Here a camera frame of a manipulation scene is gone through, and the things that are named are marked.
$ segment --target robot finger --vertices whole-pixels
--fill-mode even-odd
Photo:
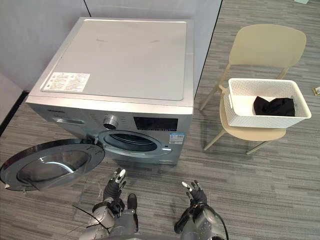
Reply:
[[[198,185],[196,185],[193,181],[191,182],[191,185],[192,185],[192,187],[193,187],[194,190],[196,190],[196,191],[199,190]]]
[[[121,183],[121,182],[123,181],[123,179],[125,178],[125,175],[126,175],[126,170],[125,170],[125,169],[122,169],[122,170],[120,171],[120,173],[115,176],[114,181],[115,181],[117,184]]]
[[[199,183],[197,180],[194,180],[194,182],[195,182],[195,184],[197,185],[198,190],[201,190],[202,187],[201,187],[200,183]]]
[[[118,169],[113,172],[113,176],[110,178],[110,180],[115,180],[115,179],[117,178],[116,176],[117,176],[120,172],[121,172],[121,168],[118,167]]]
[[[120,189],[123,189],[123,188],[125,187],[126,183],[127,183],[127,181],[123,181],[123,182],[121,183],[121,185],[120,185]]]
[[[188,196],[188,198],[189,198],[190,201],[194,199],[194,198],[192,197],[192,195],[190,194],[190,192],[186,191],[185,193],[186,193],[186,195]]]
[[[182,183],[182,185],[183,185],[186,189],[189,190],[189,192],[191,192],[191,191],[193,190],[193,188],[192,188],[191,186],[189,186],[188,184],[186,184],[184,181],[181,182],[181,183]]]

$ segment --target black cloth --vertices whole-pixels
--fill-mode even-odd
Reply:
[[[275,98],[269,102],[257,96],[253,108],[256,115],[294,117],[296,114],[294,100],[287,97]]]

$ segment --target laundry basket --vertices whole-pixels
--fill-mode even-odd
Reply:
[[[256,115],[257,96],[269,102],[275,98],[293,99],[295,116]],[[304,96],[292,80],[231,78],[223,100],[228,124],[234,127],[284,129],[311,118]]]

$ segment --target sticker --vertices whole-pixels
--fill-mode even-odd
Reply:
[[[170,133],[169,144],[183,144],[185,134],[181,132]]]
[[[43,90],[82,92],[89,77],[89,73],[54,72]]]

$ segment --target silver washing machine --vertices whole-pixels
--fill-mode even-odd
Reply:
[[[192,20],[81,17],[26,102],[77,139],[19,152],[0,170],[16,191],[63,186],[115,160],[175,165],[193,116]]]

